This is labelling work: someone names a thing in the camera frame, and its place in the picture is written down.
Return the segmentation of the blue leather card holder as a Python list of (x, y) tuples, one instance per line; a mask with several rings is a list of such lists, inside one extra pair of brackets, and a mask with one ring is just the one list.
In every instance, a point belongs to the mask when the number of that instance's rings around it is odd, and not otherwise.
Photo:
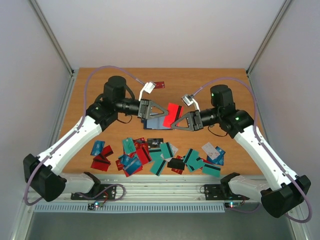
[(165, 117), (157, 117), (153, 119), (141, 120), (144, 130), (172, 130), (170, 127), (164, 126)]

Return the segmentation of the teal VIP card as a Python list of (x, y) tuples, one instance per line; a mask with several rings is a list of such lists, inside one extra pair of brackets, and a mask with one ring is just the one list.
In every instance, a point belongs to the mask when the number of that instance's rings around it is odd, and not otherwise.
[(134, 153), (136, 151), (134, 141), (131, 137), (123, 139), (122, 146), (123, 146), (124, 153), (126, 155), (129, 155), (129, 154)]

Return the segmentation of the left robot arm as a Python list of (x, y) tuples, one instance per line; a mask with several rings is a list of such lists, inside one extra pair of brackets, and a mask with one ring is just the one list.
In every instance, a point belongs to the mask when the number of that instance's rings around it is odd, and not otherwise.
[(103, 93), (84, 109), (84, 116), (68, 133), (37, 156), (28, 154), (24, 158), (27, 188), (35, 190), (47, 202), (71, 193), (96, 199), (101, 193), (101, 182), (97, 177), (89, 172), (63, 173), (63, 169), (90, 140), (115, 122), (119, 113), (149, 120), (167, 116), (169, 112), (152, 100), (135, 99), (124, 77), (110, 77), (104, 84)]

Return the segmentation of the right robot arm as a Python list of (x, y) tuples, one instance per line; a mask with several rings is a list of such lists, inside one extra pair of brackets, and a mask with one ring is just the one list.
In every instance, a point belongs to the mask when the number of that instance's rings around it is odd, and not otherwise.
[[(220, 181), (225, 198), (241, 195), (262, 204), (274, 218), (279, 218), (304, 202), (311, 186), (306, 175), (298, 175), (275, 153), (262, 136), (256, 121), (244, 110), (236, 108), (232, 90), (224, 84), (210, 88), (211, 109), (190, 111), (177, 118), (172, 129), (199, 131), (218, 124), (253, 159), (266, 182), (247, 179), (239, 173), (230, 173)], [(186, 120), (187, 126), (179, 126)]]

